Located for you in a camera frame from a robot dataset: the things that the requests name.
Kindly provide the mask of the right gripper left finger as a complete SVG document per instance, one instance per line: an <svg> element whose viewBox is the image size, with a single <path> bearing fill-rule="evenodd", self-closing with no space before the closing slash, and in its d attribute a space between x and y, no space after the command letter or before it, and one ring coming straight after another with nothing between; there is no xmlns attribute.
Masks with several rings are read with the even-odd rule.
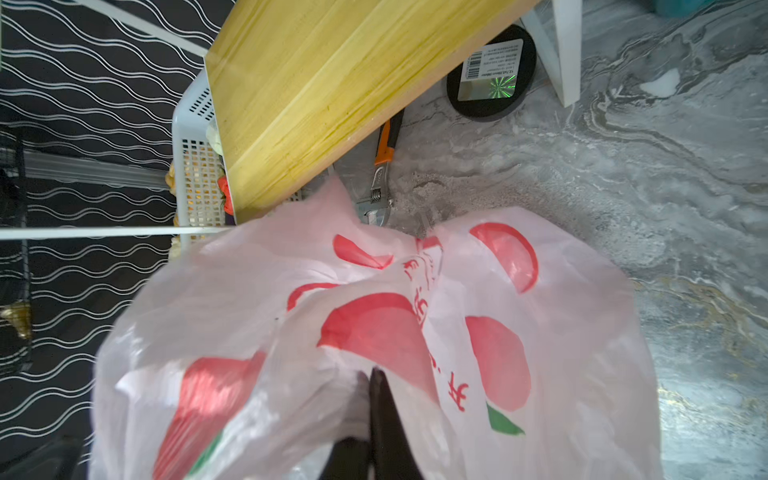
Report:
<svg viewBox="0 0 768 480"><path fill-rule="evenodd" d="M319 480L366 480L370 468L370 442L347 437L336 442Z"/></svg>

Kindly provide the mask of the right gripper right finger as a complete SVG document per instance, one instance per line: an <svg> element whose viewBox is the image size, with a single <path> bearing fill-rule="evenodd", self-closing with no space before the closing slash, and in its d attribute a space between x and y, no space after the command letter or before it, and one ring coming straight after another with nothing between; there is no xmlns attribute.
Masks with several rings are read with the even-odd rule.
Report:
<svg viewBox="0 0 768 480"><path fill-rule="evenodd" d="M369 400L374 478L421 480L386 373L378 367L371 371Z"/></svg>

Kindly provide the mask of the pink plastic grocery bag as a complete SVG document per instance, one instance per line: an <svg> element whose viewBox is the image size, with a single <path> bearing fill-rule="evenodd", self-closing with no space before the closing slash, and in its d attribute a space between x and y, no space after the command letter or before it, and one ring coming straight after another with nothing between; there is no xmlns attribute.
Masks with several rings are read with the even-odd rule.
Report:
<svg viewBox="0 0 768 480"><path fill-rule="evenodd" d="M97 353L88 475L316 478L381 372L426 479L659 479L633 294L525 209L418 238L330 180L150 278Z"/></svg>

